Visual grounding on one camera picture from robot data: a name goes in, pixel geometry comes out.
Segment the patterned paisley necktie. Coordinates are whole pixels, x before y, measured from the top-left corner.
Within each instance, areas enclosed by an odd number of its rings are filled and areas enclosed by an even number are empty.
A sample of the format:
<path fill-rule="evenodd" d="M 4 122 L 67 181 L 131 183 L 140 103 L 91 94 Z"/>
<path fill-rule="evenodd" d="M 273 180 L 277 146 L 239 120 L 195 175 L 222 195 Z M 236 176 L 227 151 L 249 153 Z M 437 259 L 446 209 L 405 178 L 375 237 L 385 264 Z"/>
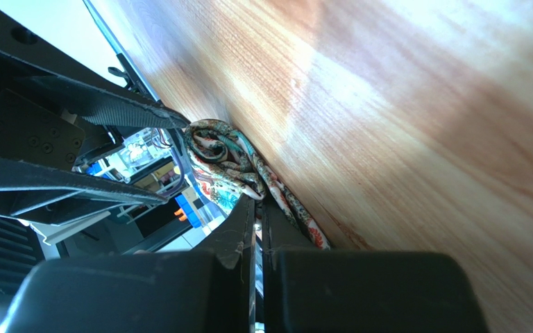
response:
<path fill-rule="evenodd" d="M 231 213 L 243 196 L 262 202 L 272 196 L 286 220 L 319 249 L 331 245 L 312 215 L 279 179 L 242 131 L 217 119 L 186 127 L 183 143 L 201 193 Z"/>

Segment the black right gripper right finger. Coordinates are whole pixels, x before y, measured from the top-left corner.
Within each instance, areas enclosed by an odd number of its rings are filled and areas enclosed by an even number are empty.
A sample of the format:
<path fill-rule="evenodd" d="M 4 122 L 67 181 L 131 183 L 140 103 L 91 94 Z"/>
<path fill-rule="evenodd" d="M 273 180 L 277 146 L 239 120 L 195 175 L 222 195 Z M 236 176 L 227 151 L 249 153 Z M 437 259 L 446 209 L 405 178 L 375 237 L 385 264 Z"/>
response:
<path fill-rule="evenodd" d="M 321 250 L 262 206 L 268 332 L 487 332 L 463 268 L 434 252 Z"/>

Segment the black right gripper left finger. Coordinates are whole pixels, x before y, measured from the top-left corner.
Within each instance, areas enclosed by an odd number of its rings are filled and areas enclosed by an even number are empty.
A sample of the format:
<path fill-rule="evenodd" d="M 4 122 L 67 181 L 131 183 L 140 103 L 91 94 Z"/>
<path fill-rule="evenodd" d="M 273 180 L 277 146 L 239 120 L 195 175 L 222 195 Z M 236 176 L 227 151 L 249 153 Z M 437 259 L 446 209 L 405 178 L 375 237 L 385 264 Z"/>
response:
<path fill-rule="evenodd" d="M 36 266 L 4 332 L 252 332 L 255 203 L 187 251 L 64 258 Z"/>

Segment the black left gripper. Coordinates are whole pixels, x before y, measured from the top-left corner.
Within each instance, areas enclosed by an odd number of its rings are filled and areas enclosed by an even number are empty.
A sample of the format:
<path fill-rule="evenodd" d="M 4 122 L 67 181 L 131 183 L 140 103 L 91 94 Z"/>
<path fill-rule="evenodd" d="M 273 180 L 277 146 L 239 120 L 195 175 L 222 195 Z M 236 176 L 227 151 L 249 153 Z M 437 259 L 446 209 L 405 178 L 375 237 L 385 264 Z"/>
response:
<path fill-rule="evenodd" d="M 179 112 L 102 78 L 0 11 L 0 216 L 63 225 L 155 192 L 74 171 L 85 123 L 182 129 Z"/>

